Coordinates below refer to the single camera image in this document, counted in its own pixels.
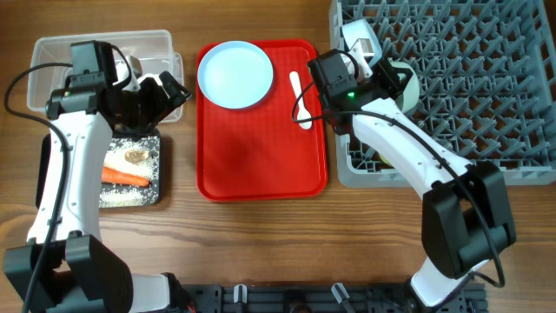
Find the black clamp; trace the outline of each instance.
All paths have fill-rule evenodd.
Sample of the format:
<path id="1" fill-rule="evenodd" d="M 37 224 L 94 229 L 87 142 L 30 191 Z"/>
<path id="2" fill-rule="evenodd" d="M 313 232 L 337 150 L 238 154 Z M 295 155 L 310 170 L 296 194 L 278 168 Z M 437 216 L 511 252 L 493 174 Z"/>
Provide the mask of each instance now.
<path id="1" fill-rule="evenodd" d="M 332 294 L 334 295 L 334 298 L 336 299 L 338 304 L 341 304 L 341 306 L 344 307 L 346 313 L 355 313 L 354 308 L 349 302 L 348 291 L 344 287 L 343 283 L 335 283 L 334 285 L 332 285 Z"/>
<path id="2" fill-rule="evenodd" d="M 236 313 L 244 313 L 247 306 L 247 286 L 238 284 L 234 287 L 234 303 L 237 306 Z"/>

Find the brown wood surface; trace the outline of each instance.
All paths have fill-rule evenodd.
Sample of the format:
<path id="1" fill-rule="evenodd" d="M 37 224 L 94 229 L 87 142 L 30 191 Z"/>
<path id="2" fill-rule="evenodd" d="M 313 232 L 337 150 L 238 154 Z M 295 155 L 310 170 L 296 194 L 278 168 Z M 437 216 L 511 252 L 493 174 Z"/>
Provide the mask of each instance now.
<path id="1" fill-rule="evenodd" d="M 556 7 L 554 1 L 546 1 Z M 29 67 L 35 41 L 120 30 L 169 30 L 195 89 L 195 58 L 208 43 L 306 38 L 328 49 L 329 0 L 0 1 L 0 90 Z M 12 105 L 26 110 L 26 81 Z M 160 126 L 163 200 L 103 210 L 104 243 L 135 273 L 174 272 L 182 283 L 403 282 L 422 264 L 420 199 L 408 189 L 343 187 L 328 128 L 330 178 L 313 198 L 209 203 L 195 186 L 195 101 Z M 47 130 L 0 109 L 0 258 L 24 244 L 35 219 L 40 144 Z M 492 312 L 556 311 L 556 186 L 511 187 L 518 242 L 502 253 L 507 286 L 488 287 Z M 483 270 L 494 275 L 493 266 Z M 21 300 L 0 275 L 0 311 Z"/>

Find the red tray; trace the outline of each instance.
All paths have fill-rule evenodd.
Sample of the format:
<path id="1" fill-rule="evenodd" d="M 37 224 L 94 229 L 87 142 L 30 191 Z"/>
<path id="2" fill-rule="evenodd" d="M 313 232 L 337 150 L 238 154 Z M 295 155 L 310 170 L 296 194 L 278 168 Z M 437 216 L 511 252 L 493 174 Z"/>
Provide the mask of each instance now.
<path id="1" fill-rule="evenodd" d="M 199 52 L 204 55 L 218 43 Z M 245 110 L 211 103 L 197 84 L 197 188 L 211 201 L 314 196 L 328 181 L 322 121 L 303 130 L 291 120 L 295 95 L 289 73 L 301 87 L 311 82 L 307 62 L 316 57 L 304 40 L 255 41 L 270 58 L 274 81 L 268 94 Z M 313 117 L 321 114 L 315 89 L 303 97 Z"/>

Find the red tray rim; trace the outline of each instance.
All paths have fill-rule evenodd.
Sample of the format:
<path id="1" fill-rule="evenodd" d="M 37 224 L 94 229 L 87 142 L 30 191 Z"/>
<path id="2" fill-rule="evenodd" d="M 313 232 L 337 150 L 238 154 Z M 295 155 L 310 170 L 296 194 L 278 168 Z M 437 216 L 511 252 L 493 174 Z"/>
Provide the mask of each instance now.
<path id="1" fill-rule="evenodd" d="M 248 43 L 252 43 L 260 48 L 267 48 L 267 47 L 293 47 L 298 46 L 302 47 L 303 49 L 307 50 L 309 53 L 309 57 L 314 58 L 317 57 L 316 49 L 313 45 L 304 39 L 278 39 L 278 40 L 254 40 L 248 41 Z M 201 63 L 202 58 L 216 45 L 220 43 L 210 43 L 205 45 L 199 51 L 197 55 L 197 62 L 195 67 L 195 73 L 199 70 L 199 64 Z M 195 146 L 195 175 L 196 175 L 196 185 L 197 189 L 205 198 L 212 202 L 234 202 L 234 201 L 253 201 L 253 200 L 270 200 L 270 199 L 285 199 L 285 198 L 299 198 L 299 197 L 310 197 L 316 196 L 320 194 L 328 183 L 328 159 L 327 159 L 327 144 L 326 138 L 324 133 L 324 123 L 322 120 L 314 121 L 314 126 L 317 131 L 317 135 L 321 138 L 317 142 L 317 149 L 319 154 L 319 164 L 320 164 L 320 174 L 321 174 L 321 183 L 314 189 L 309 192 L 299 192 L 299 193 L 288 193 L 288 194 L 261 194 L 261 195 L 239 195 L 239 196 L 214 196 L 211 195 L 203 186 L 203 175 L 201 174 L 202 168 L 202 157 L 203 151 L 200 147 L 202 143 L 202 131 L 199 129 L 202 127 L 202 100 L 205 96 L 202 94 L 201 89 L 199 87 L 199 83 L 195 79 L 195 103 L 196 103 L 196 146 Z"/>

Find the light blue plate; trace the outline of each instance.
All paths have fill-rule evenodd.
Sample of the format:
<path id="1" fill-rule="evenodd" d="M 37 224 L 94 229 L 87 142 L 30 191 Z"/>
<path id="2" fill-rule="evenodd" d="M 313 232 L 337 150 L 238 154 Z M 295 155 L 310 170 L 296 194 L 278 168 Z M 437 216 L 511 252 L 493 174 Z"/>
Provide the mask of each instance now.
<path id="1" fill-rule="evenodd" d="M 251 43 L 221 43 L 202 58 L 197 82 L 202 94 L 226 109 L 243 109 L 270 90 L 274 72 L 261 48 Z"/>

